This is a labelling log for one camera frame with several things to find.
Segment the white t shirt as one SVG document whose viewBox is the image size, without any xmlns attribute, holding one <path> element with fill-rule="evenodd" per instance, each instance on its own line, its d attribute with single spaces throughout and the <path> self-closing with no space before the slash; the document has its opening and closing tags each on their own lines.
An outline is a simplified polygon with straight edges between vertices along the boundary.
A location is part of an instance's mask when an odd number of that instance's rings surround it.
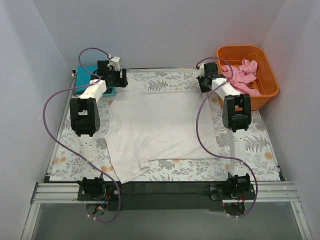
<svg viewBox="0 0 320 240">
<path fill-rule="evenodd" d="M 210 105 L 198 89 L 151 91 L 129 80 L 108 109 L 105 136 L 115 174 L 127 183 L 154 160 L 209 159 L 218 151 Z"/>
</svg>

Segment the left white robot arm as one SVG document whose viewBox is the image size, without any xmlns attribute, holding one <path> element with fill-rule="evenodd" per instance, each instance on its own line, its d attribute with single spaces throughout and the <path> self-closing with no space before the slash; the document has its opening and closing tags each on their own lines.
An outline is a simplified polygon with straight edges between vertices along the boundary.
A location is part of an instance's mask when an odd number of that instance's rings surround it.
<svg viewBox="0 0 320 240">
<path fill-rule="evenodd" d="M 79 182 L 83 192 L 95 200 L 106 196 L 103 174 L 98 171 L 97 134 L 101 120 L 98 101 L 109 88 L 128 85 L 127 70 L 120 68 L 120 58 L 97 61 L 97 70 L 91 74 L 90 86 L 69 102 L 71 128 L 78 137 L 85 161 L 85 177 Z"/>
</svg>

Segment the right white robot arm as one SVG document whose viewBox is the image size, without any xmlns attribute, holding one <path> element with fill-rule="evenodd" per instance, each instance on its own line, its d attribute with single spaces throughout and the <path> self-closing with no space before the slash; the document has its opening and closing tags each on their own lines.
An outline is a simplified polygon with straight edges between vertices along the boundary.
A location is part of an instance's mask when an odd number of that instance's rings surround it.
<svg viewBox="0 0 320 240">
<path fill-rule="evenodd" d="M 250 190 L 251 180 L 246 167 L 246 135 L 252 121 L 251 97 L 240 93 L 228 79 L 218 74 L 215 62 L 197 63 L 201 92 L 215 91 L 223 100 L 222 124 L 229 141 L 229 170 L 227 180 L 211 187 L 214 199 L 243 198 Z"/>
</svg>

